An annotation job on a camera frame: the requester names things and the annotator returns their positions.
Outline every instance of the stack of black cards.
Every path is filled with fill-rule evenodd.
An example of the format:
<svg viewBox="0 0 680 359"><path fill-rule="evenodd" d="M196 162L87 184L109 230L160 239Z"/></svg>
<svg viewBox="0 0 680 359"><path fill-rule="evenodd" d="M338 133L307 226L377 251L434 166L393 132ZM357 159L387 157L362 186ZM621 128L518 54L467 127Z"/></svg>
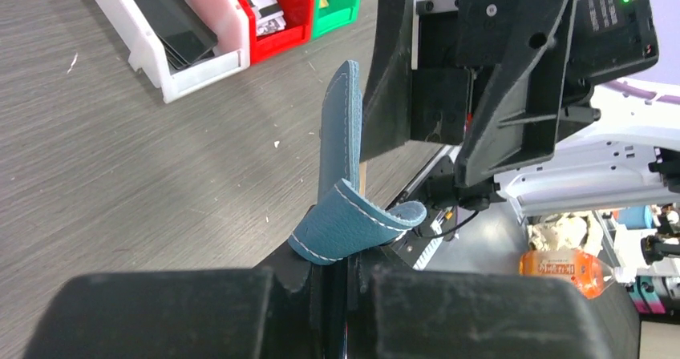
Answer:
<svg viewBox="0 0 680 359"><path fill-rule="evenodd" d="M185 0L135 0L165 47L170 65L178 71L214 56L217 35Z"/></svg>

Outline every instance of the white wall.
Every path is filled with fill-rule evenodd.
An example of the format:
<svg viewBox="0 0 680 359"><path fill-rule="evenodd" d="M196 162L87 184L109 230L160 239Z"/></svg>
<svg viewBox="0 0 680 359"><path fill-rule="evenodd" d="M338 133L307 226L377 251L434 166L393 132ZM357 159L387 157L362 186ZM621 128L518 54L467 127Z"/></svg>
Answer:
<svg viewBox="0 0 680 359"><path fill-rule="evenodd" d="M680 325L642 322L640 359L678 359Z"/></svg>

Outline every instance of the white bin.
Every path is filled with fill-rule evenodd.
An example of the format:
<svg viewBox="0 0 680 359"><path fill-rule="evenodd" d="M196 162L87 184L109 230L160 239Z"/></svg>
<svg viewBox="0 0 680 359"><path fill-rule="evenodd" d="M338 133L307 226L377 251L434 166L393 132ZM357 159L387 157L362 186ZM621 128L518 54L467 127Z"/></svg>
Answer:
<svg viewBox="0 0 680 359"><path fill-rule="evenodd" d="M183 71L168 65L163 44L133 0L95 1L130 50L132 69L143 69L166 103L250 67L248 17L237 0L186 0L218 43L215 57Z"/></svg>

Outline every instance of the blue leather piece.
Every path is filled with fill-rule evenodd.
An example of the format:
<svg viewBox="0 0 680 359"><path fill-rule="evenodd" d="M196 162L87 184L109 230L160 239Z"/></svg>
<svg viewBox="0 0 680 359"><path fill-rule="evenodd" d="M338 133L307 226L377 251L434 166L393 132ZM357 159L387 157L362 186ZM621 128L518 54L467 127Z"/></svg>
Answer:
<svg viewBox="0 0 680 359"><path fill-rule="evenodd" d="M328 265L385 244L417 226L427 211L418 202L385 212L357 192L362 99L358 64L335 73L322 107L318 204L288 239L291 248L315 264Z"/></svg>

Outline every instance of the orange bottle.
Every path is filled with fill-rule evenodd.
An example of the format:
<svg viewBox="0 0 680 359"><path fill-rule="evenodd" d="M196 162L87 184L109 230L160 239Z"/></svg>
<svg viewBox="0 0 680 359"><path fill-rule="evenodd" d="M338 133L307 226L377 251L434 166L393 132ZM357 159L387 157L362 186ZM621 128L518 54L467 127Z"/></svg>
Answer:
<svg viewBox="0 0 680 359"><path fill-rule="evenodd" d="M520 261L520 274L556 277L571 282L588 299L600 296L613 283L633 283L637 270L611 268L580 249L529 251Z"/></svg>

